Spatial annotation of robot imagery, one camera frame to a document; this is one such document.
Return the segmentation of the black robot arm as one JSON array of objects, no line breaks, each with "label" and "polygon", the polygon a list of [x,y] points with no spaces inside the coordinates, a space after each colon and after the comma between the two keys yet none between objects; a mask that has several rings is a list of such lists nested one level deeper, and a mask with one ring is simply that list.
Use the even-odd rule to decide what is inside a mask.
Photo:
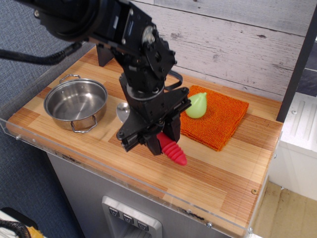
[{"label": "black robot arm", "polygon": [[55,37],[95,43],[98,56],[112,52],[123,68],[119,79],[130,114],[117,138],[126,151],[144,144],[161,153],[157,135],[180,138],[180,114],[190,106],[189,89],[172,67],[175,52],[150,16],[127,0],[25,0]]}]

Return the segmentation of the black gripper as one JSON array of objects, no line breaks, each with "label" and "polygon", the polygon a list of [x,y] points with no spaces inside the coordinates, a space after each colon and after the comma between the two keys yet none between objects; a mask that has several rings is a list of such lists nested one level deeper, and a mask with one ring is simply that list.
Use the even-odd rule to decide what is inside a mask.
[{"label": "black gripper", "polygon": [[189,89],[182,87],[169,92],[160,90],[156,94],[136,95],[130,86],[124,86],[124,96],[130,107],[128,119],[119,129],[116,137],[125,151],[135,146],[146,145],[155,156],[161,155],[157,135],[163,132],[170,139],[180,139],[180,114],[190,107]]}]

